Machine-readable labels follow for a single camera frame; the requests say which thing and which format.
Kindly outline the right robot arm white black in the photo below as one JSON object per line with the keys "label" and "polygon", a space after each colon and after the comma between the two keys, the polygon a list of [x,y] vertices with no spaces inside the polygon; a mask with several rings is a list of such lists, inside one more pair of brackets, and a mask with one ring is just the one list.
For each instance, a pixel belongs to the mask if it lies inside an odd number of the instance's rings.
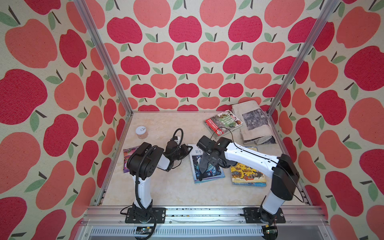
{"label": "right robot arm white black", "polygon": [[240,163],[272,179],[271,189],[256,214],[262,223],[272,224],[281,206],[293,199],[300,175],[288,155],[278,157],[262,154],[227,138],[220,138],[216,142],[204,136],[197,146],[203,151],[199,163],[202,173],[207,171],[208,164],[228,169]]}

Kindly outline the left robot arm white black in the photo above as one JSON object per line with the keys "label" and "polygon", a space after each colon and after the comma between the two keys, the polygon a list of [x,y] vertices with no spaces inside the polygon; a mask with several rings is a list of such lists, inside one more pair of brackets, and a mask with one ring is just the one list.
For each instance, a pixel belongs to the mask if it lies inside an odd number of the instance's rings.
{"label": "left robot arm white black", "polygon": [[142,143],[128,158],[126,167],[135,182],[134,211],[148,215],[152,211],[151,176],[156,169],[169,172],[175,169],[175,161],[182,161],[192,151],[192,147],[180,141],[170,140],[165,149]]}

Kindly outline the grey microfibre cloth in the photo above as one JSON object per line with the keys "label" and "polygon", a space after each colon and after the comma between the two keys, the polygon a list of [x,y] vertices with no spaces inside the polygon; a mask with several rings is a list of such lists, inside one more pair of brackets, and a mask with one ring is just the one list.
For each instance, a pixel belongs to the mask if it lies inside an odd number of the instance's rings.
{"label": "grey microfibre cloth", "polygon": [[199,163],[199,169],[202,174],[204,174],[209,168],[214,167],[212,161],[213,158],[208,153],[203,152]]}

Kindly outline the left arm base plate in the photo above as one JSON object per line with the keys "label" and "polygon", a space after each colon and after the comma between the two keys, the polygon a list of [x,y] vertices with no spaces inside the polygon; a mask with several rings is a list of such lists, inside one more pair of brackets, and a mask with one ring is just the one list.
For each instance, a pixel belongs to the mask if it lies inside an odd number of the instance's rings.
{"label": "left arm base plate", "polygon": [[166,208],[149,208],[144,211],[135,206],[128,209],[125,219],[126,224],[164,224],[166,217]]}

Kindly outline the blue science book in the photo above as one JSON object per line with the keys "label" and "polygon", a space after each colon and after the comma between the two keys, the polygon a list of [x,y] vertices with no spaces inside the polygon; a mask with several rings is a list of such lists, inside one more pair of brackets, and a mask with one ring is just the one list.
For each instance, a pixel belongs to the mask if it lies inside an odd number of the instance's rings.
{"label": "blue science book", "polygon": [[212,164],[208,164],[207,170],[202,173],[200,171],[199,163],[203,156],[203,151],[200,150],[197,145],[188,144],[188,148],[192,149],[189,153],[190,162],[193,171],[193,178],[195,184],[201,184],[205,182],[210,182],[218,179],[222,179],[225,177],[224,170],[216,166],[214,167]]}

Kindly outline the blue sunflower magazine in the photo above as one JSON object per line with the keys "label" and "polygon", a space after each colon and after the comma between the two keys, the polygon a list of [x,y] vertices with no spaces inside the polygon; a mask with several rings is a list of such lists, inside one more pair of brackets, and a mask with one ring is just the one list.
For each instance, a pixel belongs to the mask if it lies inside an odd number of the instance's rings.
{"label": "blue sunflower magazine", "polygon": [[241,147],[242,149],[245,149],[247,151],[254,151],[254,152],[258,152],[258,147],[245,147],[245,146],[242,146]]}

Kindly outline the yellow picture book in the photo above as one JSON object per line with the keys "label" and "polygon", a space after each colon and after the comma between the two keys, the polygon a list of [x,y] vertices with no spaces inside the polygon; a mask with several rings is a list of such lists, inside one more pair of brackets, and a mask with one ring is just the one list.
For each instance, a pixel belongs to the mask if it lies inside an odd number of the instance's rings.
{"label": "yellow picture book", "polygon": [[263,173],[244,164],[237,163],[230,170],[233,185],[261,188],[267,186],[267,180]]}

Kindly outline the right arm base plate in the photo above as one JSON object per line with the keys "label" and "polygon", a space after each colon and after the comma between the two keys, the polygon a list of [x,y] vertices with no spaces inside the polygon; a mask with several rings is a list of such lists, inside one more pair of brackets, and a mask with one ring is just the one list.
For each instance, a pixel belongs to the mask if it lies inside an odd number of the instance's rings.
{"label": "right arm base plate", "polygon": [[285,224],[286,219],[281,208],[275,214],[271,214],[260,208],[243,208],[243,213],[240,216],[244,217],[247,224]]}

